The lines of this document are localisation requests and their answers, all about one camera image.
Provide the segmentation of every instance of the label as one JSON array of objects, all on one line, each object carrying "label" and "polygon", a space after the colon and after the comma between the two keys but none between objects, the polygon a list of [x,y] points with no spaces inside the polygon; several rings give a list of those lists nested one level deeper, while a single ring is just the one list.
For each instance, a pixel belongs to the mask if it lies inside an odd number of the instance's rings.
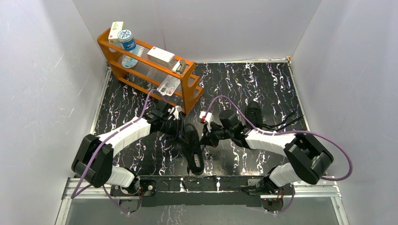
[{"label": "label", "polygon": [[129,42],[124,42],[124,43],[122,43],[122,45],[123,45],[123,48],[126,50],[126,51],[131,51],[131,50],[133,50],[137,45],[136,45],[136,42],[134,41],[134,38],[131,40],[131,41],[129,41]]},{"label": "label", "polygon": [[[139,50],[135,48],[134,50],[130,51],[130,53],[133,53],[134,55],[137,55]],[[125,56],[123,61],[122,61],[122,66],[125,68],[133,68],[137,64],[137,60],[130,57],[130,56]]]},{"label": "label", "polygon": [[174,91],[176,91],[179,85],[180,85],[180,79],[168,75],[157,90],[162,95],[172,96],[174,94]]}]

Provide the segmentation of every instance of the white sticker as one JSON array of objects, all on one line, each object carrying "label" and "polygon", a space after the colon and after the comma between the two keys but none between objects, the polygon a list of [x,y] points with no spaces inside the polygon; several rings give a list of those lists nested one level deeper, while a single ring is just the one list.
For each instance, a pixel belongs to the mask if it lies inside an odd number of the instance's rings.
[{"label": "white sticker", "polygon": [[176,91],[179,85],[180,85],[180,79],[168,75],[157,90],[162,95],[172,96],[174,94],[174,91]]}]

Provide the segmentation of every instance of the glass panel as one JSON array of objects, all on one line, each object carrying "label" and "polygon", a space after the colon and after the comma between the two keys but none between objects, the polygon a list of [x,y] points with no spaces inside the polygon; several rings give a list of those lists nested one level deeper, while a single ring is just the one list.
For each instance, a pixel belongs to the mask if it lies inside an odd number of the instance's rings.
[{"label": "glass panel", "polygon": [[[144,48],[142,46],[137,45],[137,47],[133,50],[133,53],[135,55],[138,55],[138,56],[146,58],[146,55],[143,55],[143,54],[145,54],[145,52],[147,52],[145,49],[148,50],[147,48]],[[124,56],[125,55],[122,55],[119,58],[118,62],[120,64],[122,64]],[[175,64],[176,64],[176,61],[170,66],[170,70],[173,68],[173,66]],[[132,69],[137,71],[137,72],[139,72],[139,73],[141,73],[141,74],[143,74],[143,75],[146,75],[146,76],[158,81],[159,83],[162,83],[166,79],[166,77],[169,76],[168,73],[166,73],[166,72],[164,72],[162,70],[156,69],[154,67],[151,67],[151,66],[149,66],[149,65],[147,65],[147,64],[145,64],[143,62],[140,62],[140,61],[138,61],[137,64]],[[188,84],[192,85],[194,81],[195,81],[195,79],[190,77],[189,80],[188,80]],[[181,85],[179,85],[176,90],[181,92]]]},{"label": "glass panel", "polygon": [[[141,45],[138,45],[138,44],[133,50],[133,54],[135,54],[136,56],[140,56],[140,57],[142,57],[144,59],[148,58],[148,55],[147,55],[148,52],[149,52],[148,48],[145,48],[144,46],[141,46]],[[173,67],[176,65],[176,63],[177,63],[177,60],[174,60],[171,63],[170,67],[168,67],[168,69],[172,70]]]},{"label": "glass panel", "polygon": [[109,199],[74,199],[66,224],[337,225],[338,221],[329,197],[295,198],[291,207],[276,217],[266,214],[262,208],[249,208],[245,205],[141,207],[127,217]]},{"label": "glass panel", "polygon": [[[126,75],[126,80],[131,81],[133,83],[135,83],[136,85],[145,88],[147,90],[151,90],[151,89],[157,89],[158,86],[155,84],[152,84],[138,76],[135,76],[134,74],[128,74]],[[177,105],[183,105],[183,99],[181,97],[179,97],[178,95],[174,94],[172,96],[163,96],[167,101],[170,101],[172,103],[175,103]]]}]

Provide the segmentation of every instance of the black cable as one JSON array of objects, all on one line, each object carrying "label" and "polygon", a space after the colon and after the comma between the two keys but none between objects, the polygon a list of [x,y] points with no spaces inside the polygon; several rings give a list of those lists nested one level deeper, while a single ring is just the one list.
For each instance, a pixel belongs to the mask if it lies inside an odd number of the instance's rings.
[{"label": "black cable", "polygon": [[[263,127],[264,127],[265,129],[267,129],[267,130],[272,130],[272,131],[278,132],[278,131],[280,131],[280,130],[282,130],[282,129],[285,129],[286,127],[292,125],[293,123],[295,123],[295,122],[301,120],[302,118],[304,118],[304,115],[302,115],[302,116],[299,116],[299,117],[295,118],[294,120],[292,120],[292,121],[286,123],[286,121],[289,119],[289,117],[293,116],[293,115],[297,112],[297,110],[298,110],[298,109],[293,110],[291,113],[289,113],[289,114],[286,116],[286,118],[285,118],[282,122],[280,122],[280,123],[278,123],[278,124],[276,124],[276,125],[267,125],[267,124],[262,124],[262,125],[263,125]],[[282,125],[282,124],[284,124],[284,123],[286,123],[284,126],[275,129],[275,127],[280,126],[280,125]]]},{"label": "black cable", "polygon": [[264,124],[264,123],[263,123],[262,125],[265,126],[265,127],[268,127],[268,128],[275,128],[275,127],[277,127],[277,126],[280,126],[280,125],[284,124],[284,123],[288,120],[289,117],[291,117],[292,115],[294,115],[294,114],[297,112],[297,110],[298,110],[298,109],[293,110],[291,113],[289,113],[289,114],[286,116],[286,118],[285,118],[282,122],[280,122],[280,123],[278,123],[278,124],[275,124],[275,125],[267,125],[267,124]]},{"label": "black cable", "polygon": [[250,185],[250,186],[240,186],[241,191],[245,192],[246,194],[250,194],[252,192],[257,192],[256,186],[255,185]]}]

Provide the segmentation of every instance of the metal frame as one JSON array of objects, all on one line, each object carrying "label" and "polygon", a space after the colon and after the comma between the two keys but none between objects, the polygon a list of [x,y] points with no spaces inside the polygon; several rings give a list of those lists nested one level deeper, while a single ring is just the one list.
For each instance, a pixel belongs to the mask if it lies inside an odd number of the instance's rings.
[{"label": "metal frame", "polygon": [[[62,202],[60,211],[58,213],[57,220],[55,225],[64,225],[66,224],[66,219],[68,218],[69,209],[72,203],[72,193],[76,188],[77,183],[79,182],[79,178],[68,178],[64,193],[62,195]],[[87,181],[83,181],[82,187],[85,187],[89,183]],[[309,185],[305,182],[295,182],[294,184],[296,194],[295,198],[311,198],[311,197],[330,197],[333,203],[333,208],[336,213],[336,217],[338,223],[340,225],[348,225],[348,219],[345,215],[345,210],[343,204],[341,202],[341,194],[340,190],[335,181],[321,180],[316,185]],[[110,185],[105,185],[105,188],[108,192],[111,191]],[[107,199],[107,195],[105,194],[102,188],[89,187],[83,193],[76,197],[76,199]],[[122,197],[114,197],[115,199],[124,199],[124,200],[138,200],[137,196],[122,196]],[[274,195],[260,195],[261,199],[267,198],[275,198]],[[290,201],[291,195],[285,195],[284,200]]]},{"label": "metal frame", "polygon": [[100,114],[102,101],[104,100],[104,97],[105,97],[105,91],[107,90],[107,86],[108,86],[108,82],[109,82],[111,73],[112,73],[111,67],[107,66],[107,73],[105,74],[104,86],[102,86],[98,107],[95,109],[95,112],[94,112],[94,118],[92,119],[90,134],[94,133],[94,131],[95,131],[95,126],[97,125],[97,121],[98,121],[98,115]]},{"label": "metal frame", "polygon": [[[259,59],[259,60],[220,61],[220,62],[206,62],[206,63],[245,63],[245,62],[289,62],[289,61],[287,60],[287,58],[284,58],[284,59],[276,59],[276,60]],[[290,71],[290,74],[291,74],[291,77],[293,80],[293,85],[294,85],[294,87],[296,87],[296,83],[294,81],[294,75],[293,75],[290,65],[289,65],[289,71]],[[100,98],[99,106],[97,107],[97,109],[95,111],[94,118],[92,121],[92,126],[90,129],[90,133],[93,133],[95,130],[95,126],[97,124],[97,119],[98,119],[98,114],[99,114],[101,106],[102,106],[102,100],[105,95],[105,90],[106,90],[110,75],[111,75],[111,69],[110,69],[110,67],[108,67],[107,73],[105,76],[105,83],[104,83],[104,86],[102,87],[102,91],[101,91],[101,98]],[[296,90],[296,94],[297,94],[297,98],[298,98],[300,105],[302,105],[297,90]],[[301,108],[301,110],[304,114],[304,121],[306,123],[307,129],[310,130],[303,108]],[[71,195],[72,195],[73,190],[76,188],[78,181],[79,181],[79,179],[77,179],[77,178],[68,178],[67,184],[66,184],[63,196],[62,196],[60,210],[58,212],[58,216],[55,221],[55,225],[66,224],[66,220],[68,218],[68,213],[69,213],[69,209],[70,209],[71,202],[72,202]],[[89,184],[88,182],[83,181],[82,187],[85,187],[88,184]],[[316,185],[309,185],[305,182],[300,182],[300,183],[295,182],[293,185],[296,190],[296,194],[294,195],[295,198],[296,197],[330,197],[332,200],[332,203],[333,203],[333,208],[335,210],[338,223],[340,225],[348,225],[349,224],[347,216],[345,214],[345,210],[344,210],[342,201],[341,201],[340,190],[335,181],[322,180]],[[106,187],[107,191],[110,192],[111,186],[105,185],[105,187]],[[260,197],[262,199],[266,199],[266,198],[273,198],[275,196],[261,195]],[[76,199],[104,199],[104,198],[108,198],[107,195],[105,194],[104,190],[102,188],[95,188],[95,187],[87,188],[82,194],[80,194],[79,196],[76,197]],[[284,199],[285,198],[287,200],[289,200],[291,198],[291,195],[286,195],[284,197]],[[138,197],[137,196],[124,196],[124,197],[115,197],[115,199],[137,200]]]}]

